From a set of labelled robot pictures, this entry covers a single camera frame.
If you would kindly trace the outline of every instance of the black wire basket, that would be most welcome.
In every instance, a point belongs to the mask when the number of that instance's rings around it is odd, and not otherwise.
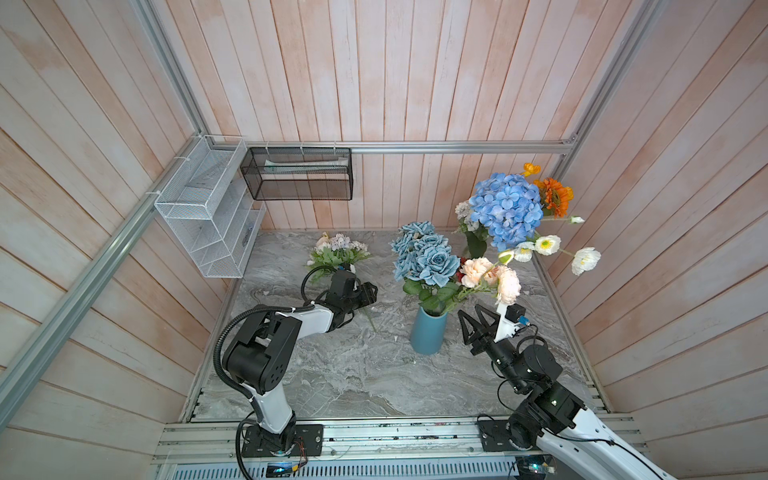
[[[251,147],[240,171],[254,200],[352,200],[349,148]]]

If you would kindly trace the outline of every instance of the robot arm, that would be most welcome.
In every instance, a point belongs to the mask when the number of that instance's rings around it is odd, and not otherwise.
[[[584,478],[595,480],[674,480],[609,429],[584,403],[556,381],[562,372],[538,335],[526,336],[513,345],[510,339],[495,341],[502,318],[475,306],[477,319],[463,310],[458,317],[466,345],[472,354],[487,353],[514,391],[528,395],[506,424],[510,442],[520,450],[534,445],[563,461]],[[510,305],[506,320],[527,325],[525,308]],[[526,340],[534,342],[522,351]]]
[[[324,298],[295,308],[257,305],[222,332],[214,349],[214,369],[224,383],[248,398],[258,426],[270,444],[278,445],[277,451],[287,452],[293,444],[296,415],[282,380],[296,341],[346,325],[352,319],[347,315],[374,303],[377,292],[375,285],[360,283],[351,271],[336,270]],[[239,322],[243,325],[219,357],[224,339]]]

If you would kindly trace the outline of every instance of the gray marble table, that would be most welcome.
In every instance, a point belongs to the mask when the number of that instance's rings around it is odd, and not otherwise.
[[[402,291],[402,282],[392,276],[395,254],[389,242],[393,231],[348,232],[353,240],[367,243],[371,258],[356,265],[363,281],[379,287],[376,304],[368,307],[369,318],[355,319],[331,333],[299,340],[283,379],[288,402],[300,419],[360,418],[386,416],[504,415],[497,400],[499,378],[485,355],[472,356],[462,342],[455,312],[448,318],[445,340],[433,356],[414,352],[409,334],[419,308],[418,299]],[[460,233],[446,233],[453,253],[461,255],[466,242]],[[310,248],[317,232],[260,233],[237,294],[230,317],[257,303],[298,306],[299,287],[306,275]],[[494,256],[495,250],[488,249]],[[537,323],[557,361],[563,366],[558,379],[591,404],[584,375],[574,357],[550,299],[534,265],[510,264],[518,272],[522,295],[518,303],[526,316]],[[319,293],[326,283],[310,286]],[[493,307],[493,298],[470,297],[463,306],[474,311],[475,302]],[[241,419],[250,406],[241,394],[226,387],[213,369],[205,370],[193,421]],[[502,400],[514,408],[524,397],[502,386]]]

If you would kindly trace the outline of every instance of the wooden wall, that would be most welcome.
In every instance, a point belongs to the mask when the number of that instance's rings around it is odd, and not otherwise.
[[[0,2],[0,367],[193,133],[127,2]],[[0,434],[3,478],[139,478],[225,284],[153,222]]]
[[[614,407],[681,477],[768,475],[767,25],[766,0],[670,2],[564,179],[588,221],[558,235],[603,258],[547,258]]]
[[[639,0],[154,0],[209,129],[254,141],[568,138]],[[553,155],[366,155],[355,200],[263,228],[455,226],[475,180]]]

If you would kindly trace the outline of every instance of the blue hydrangea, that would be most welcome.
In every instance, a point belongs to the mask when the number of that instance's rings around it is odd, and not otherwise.
[[[395,280],[408,278],[445,286],[460,264],[458,257],[451,255],[448,239],[436,234],[430,222],[409,223],[401,230],[402,236],[390,244],[397,253]]]
[[[469,219],[487,227],[492,245],[503,251],[533,235],[544,216],[540,202],[538,187],[522,175],[493,174],[475,185]]]

